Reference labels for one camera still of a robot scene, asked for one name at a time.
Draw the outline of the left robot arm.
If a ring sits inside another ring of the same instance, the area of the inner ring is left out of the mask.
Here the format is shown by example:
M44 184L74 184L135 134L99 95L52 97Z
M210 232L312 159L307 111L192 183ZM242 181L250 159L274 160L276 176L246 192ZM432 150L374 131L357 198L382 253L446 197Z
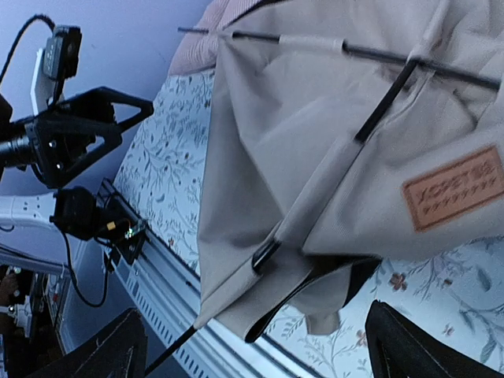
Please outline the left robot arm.
M1 100L1 168L34 165L49 193L3 195L1 223L57 230L83 241L118 240L128 219L99 206L88 189L67 186L115 150L124 132L153 115L153 103L98 87L36 116L12 121L12 113Z

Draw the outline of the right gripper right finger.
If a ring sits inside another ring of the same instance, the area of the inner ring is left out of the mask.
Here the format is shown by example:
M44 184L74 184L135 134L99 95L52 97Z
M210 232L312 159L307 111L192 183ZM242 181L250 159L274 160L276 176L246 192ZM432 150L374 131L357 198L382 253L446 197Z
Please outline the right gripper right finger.
M378 378L503 376L433 338L385 302L372 302L365 332L372 373Z

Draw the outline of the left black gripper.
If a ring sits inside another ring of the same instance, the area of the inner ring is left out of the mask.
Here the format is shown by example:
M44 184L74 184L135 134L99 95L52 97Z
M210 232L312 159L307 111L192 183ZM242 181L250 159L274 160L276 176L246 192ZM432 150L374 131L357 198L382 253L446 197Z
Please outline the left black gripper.
M118 120L114 106L137 109ZM154 114L152 101L97 87L26 121L29 145L43 183L62 188L120 145L120 135Z

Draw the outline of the beige fabric pet tent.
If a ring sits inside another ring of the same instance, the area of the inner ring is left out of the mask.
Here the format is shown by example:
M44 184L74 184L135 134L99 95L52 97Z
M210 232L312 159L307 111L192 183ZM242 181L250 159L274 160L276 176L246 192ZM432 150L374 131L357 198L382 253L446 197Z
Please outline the beige fabric pet tent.
M220 32L314 35L419 65L370 136L354 137L404 65L219 37L198 226L201 309L253 342L284 304L327 335L355 268L422 261L503 233L503 4L285 1ZM281 247L255 273L254 253Z

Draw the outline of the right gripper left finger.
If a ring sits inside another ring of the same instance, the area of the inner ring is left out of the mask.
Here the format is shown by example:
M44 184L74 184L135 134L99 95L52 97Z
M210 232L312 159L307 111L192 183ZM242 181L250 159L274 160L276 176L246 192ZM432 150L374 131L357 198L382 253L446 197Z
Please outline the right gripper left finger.
M35 378L142 378L147 336L137 309L126 309L88 341L31 374Z

